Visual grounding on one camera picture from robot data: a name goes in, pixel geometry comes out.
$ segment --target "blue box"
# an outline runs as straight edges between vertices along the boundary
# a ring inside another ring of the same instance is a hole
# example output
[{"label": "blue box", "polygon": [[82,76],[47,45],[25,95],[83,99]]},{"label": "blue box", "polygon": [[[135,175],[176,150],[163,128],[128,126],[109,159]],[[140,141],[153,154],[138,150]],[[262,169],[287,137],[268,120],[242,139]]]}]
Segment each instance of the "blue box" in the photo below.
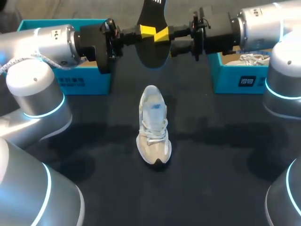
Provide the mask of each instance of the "blue box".
[{"label": "blue box", "polygon": [[223,57],[228,62],[239,60],[240,54],[223,56],[221,53],[209,54],[209,64],[215,93],[220,94],[263,94],[267,65],[238,66],[224,65]]},{"label": "blue box", "polygon": [[[76,31],[81,26],[101,24],[104,19],[61,19],[61,20],[23,20],[18,31],[71,24]],[[89,66],[78,66],[65,71],[54,69],[55,76],[66,95],[108,95],[110,91],[111,74],[100,74],[96,63]]]}]

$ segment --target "black insole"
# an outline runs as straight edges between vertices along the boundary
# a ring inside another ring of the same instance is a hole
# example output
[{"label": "black insole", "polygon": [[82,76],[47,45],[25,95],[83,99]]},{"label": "black insole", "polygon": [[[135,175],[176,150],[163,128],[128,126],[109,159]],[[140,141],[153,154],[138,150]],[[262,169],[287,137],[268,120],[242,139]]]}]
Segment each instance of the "black insole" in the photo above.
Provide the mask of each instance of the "black insole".
[{"label": "black insole", "polygon": [[[164,17],[164,8],[167,0],[144,0],[138,25],[155,27],[156,32],[167,27]],[[159,68],[168,58],[171,42],[154,42],[154,37],[144,38],[135,45],[137,54],[144,66]]]}]

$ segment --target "white sneaker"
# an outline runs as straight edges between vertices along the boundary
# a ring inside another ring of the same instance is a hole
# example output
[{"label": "white sneaker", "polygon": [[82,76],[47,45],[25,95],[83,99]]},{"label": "white sneaker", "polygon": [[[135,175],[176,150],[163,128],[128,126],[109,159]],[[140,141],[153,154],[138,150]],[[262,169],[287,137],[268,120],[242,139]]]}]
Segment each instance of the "white sneaker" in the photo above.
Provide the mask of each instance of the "white sneaker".
[{"label": "white sneaker", "polygon": [[145,88],[139,104],[139,135],[136,142],[140,155],[148,164],[163,166],[171,156],[168,140],[167,106],[156,86]]},{"label": "white sneaker", "polygon": [[238,66],[252,66],[252,65],[269,65],[269,56],[256,55],[256,54],[244,54],[241,55],[239,60],[231,61],[226,65],[238,65]]}]

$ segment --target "shoe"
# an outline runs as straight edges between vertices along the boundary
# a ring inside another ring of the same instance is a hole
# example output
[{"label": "shoe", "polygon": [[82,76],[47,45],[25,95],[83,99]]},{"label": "shoe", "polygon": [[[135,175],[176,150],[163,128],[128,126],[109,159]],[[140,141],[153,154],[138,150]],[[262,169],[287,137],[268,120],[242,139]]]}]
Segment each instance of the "shoe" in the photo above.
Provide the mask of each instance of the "shoe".
[{"label": "shoe", "polygon": [[269,56],[244,54],[240,56],[239,60],[231,61],[226,65],[232,65],[232,66],[269,65]]},{"label": "shoe", "polygon": [[[167,0],[144,0],[137,25],[156,28],[156,33],[168,25],[165,19]],[[171,41],[156,44],[154,37],[144,38],[135,44],[140,62],[147,68],[158,69],[164,66],[169,57]]]},{"label": "shoe", "polygon": [[156,86],[145,88],[139,104],[139,135],[136,142],[140,155],[149,165],[162,167],[171,156],[166,129],[167,106]]}]

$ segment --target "shoelace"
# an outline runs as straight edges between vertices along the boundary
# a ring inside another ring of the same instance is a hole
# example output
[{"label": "shoelace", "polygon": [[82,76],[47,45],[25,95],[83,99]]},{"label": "shoelace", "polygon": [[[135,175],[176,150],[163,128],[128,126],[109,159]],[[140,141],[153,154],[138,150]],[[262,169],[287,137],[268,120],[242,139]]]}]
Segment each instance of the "shoelace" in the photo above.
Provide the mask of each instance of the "shoelace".
[{"label": "shoelace", "polygon": [[[49,59],[48,57],[39,54],[39,53],[33,53],[31,54],[29,57],[24,57],[24,58],[13,58],[11,59],[7,64],[1,66],[0,65],[0,75],[2,75],[3,73],[7,73],[8,69],[10,67],[12,67],[15,64],[20,63],[21,61],[27,60],[27,59],[39,59],[39,60],[43,60],[45,63],[48,63],[50,65],[52,65],[55,68],[58,69],[62,69],[62,70],[70,70],[72,68],[77,67],[78,65],[74,66],[74,67],[65,67],[65,66],[61,66],[59,64],[57,64],[56,62],[54,62],[53,60]],[[86,58],[83,58],[80,62],[80,64],[82,64],[83,62],[87,61]]]},{"label": "shoelace", "polygon": [[164,119],[163,128],[161,130],[154,130],[154,129],[149,128],[145,124],[145,122],[142,121],[142,125],[144,126],[143,132],[146,135],[147,143],[148,144],[153,144],[153,143],[165,140],[167,124],[168,124],[167,119]]},{"label": "shoelace", "polygon": [[264,65],[264,59],[269,58],[269,56],[259,55],[259,54],[244,54],[241,55],[239,60],[246,61],[249,65]]}]

